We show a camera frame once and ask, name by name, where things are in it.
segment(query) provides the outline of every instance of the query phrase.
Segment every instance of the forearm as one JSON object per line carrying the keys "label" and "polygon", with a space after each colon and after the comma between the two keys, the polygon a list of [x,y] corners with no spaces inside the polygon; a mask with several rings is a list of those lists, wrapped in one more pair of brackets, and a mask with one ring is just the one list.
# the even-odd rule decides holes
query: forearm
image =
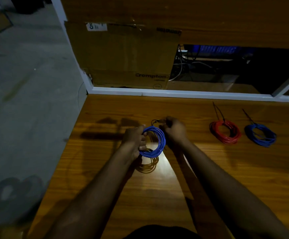
{"label": "forearm", "polygon": [[85,239],[99,235],[131,160],[120,146],[89,185],[71,202],[46,239]]}
{"label": "forearm", "polygon": [[215,209],[237,238],[289,238],[289,230],[246,187],[188,140],[183,153]]}

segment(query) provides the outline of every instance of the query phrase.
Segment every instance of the gray floor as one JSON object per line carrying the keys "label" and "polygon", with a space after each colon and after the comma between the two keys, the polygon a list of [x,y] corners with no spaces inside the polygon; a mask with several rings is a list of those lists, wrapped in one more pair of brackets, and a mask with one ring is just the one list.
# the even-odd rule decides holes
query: gray floor
{"label": "gray floor", "polygon": [[14,27],[0,33],[0,223],[40,201],[86,98],[53,6],[8,15]]}

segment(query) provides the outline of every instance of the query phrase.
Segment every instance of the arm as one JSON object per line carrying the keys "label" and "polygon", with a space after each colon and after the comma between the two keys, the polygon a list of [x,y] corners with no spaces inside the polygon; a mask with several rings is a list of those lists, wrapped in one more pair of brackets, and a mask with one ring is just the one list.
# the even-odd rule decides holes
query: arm
{"label": "arm", "polygon": [[188,140],[183,123],[167,117],[161,128],[167,138],[183,151],[235,238],[289,239],[289,230],[262,201]]}
{"label": "arm", "polygon": [[127,129],[115,154],[59,216],[45,239],[100,237],[118,189],[131,163],[146,150],[144,126]]}

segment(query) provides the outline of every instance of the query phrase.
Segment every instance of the white metal frame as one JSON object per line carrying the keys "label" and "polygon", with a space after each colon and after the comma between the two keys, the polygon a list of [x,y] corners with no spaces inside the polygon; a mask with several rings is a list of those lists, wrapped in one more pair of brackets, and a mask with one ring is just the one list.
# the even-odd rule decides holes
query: white metal frame
{"label": "white metal frame", "polygon": [[[64,22],[67,21],[63,5],[60,0],[52,0],[60,24],[63,28],[67,41],[70,41],[66,32]],[[181,90],[157,90],[157,89],[133,89],[133,88],[107,88],[94,87],[90,78],[80,69],[75,58],[80,75],[85,83],[89,94],[106,95],[127,95],[127,96],[162,96],[162,97],[183,97],[183,98],[203,98],[203,99],[224,99],[224,100],[247,100],[247,101],[278,101],[289,102],[289,96],[284,93],[289,90],[289,79],[286,80],[272,95],[266,94],[246,94],[228,92],[206,92],[206,91],[181,91]]]}

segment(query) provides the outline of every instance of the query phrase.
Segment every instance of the red wire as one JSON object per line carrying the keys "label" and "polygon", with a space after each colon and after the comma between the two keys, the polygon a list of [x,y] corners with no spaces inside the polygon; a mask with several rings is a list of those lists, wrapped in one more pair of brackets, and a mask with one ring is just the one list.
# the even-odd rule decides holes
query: red wire
{"label": "red wire", "polygon": [[[226,136],[219,131],[219,126],[225,126],[230,131],[230,136]],[[242,136],[240,130],[237,125],[233,122],[225,120],[225,121],[215,121],[210,124],[210,132],[222,143],[224,144],[235,144],[238,139]]]}

